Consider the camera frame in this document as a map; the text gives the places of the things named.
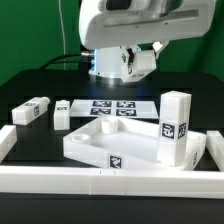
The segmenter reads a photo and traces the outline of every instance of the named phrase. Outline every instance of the black table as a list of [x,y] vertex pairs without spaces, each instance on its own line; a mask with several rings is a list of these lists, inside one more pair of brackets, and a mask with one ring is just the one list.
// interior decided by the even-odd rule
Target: black table
[[[160,95],[171,90],[192,94],[190,130],[224,134],[224,83],[209,74],[153,73],[137,85],[108,86],[90,82],[86,73],[76,71],[22,71],[0,87],[0,128],[12,124],[13,108],[33,97],[47,96],[51,103],[48,112],[37,120],[17,126],[18,141],[2,165],[89,167],[63,157],[62,139],[93,118],[72,118],[70,131],[54,131],[55,101],[153,100],[159,111]],[[207,151],[196,169],[218,170]],[[223,211],[223,200],[0,194],[3,224],[220,223]]]

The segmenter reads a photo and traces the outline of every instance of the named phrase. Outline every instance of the green background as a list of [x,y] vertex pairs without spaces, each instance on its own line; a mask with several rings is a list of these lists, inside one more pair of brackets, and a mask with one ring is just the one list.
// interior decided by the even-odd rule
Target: green background
[[[62,0],[62,10],[67,53],[79,52],[79,1]],[[224,81],[223,10],[224,1],[217,0],[212,28],[204,37],[172,41],[158,60],[158,70],[207,72]],[[0,85],[63,54],[58,0],[0,0],[0,32]]]

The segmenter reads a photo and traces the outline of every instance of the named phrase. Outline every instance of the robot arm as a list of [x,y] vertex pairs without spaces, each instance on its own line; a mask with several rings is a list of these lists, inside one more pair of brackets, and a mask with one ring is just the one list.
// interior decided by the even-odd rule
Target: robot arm
[[[90,74],[139,81],[156,68],[170,40],[204,35],[215,5],[216,0],[83,0],[81,42],[97,49]],[[154,49],[142,52],[137,44],[144,43],[154,43]]]

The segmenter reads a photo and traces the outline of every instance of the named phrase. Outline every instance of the white block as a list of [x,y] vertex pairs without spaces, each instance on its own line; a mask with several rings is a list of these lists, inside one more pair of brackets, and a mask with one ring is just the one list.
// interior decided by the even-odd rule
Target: white block
[[180,166],[184,162],[190,104],[190,94],[171,91],[161,96],[157,158],[164,164]]
[[89,169],[0,166],[0,192],[89,194]]
[[47,111],[50,100],[47,97],[34,97],[12,110],[13,124],[27,125]]
[[206,147],[220,171],[224,172],[224,138],[220,132],[207,132]]
[[0,192],[224,198],[223,172],[112,171],[0,166]]
[[57,101],[54,110],[54,130],[70,129],[70,102],[66,100]]
[[0,131],[0,163],[17,141],[16,126],[5,125]]
[[201,171],[127,171],[126,195],[224,198],[224,174]]
[[90,195],[125,195],[126,171],[90,169]]

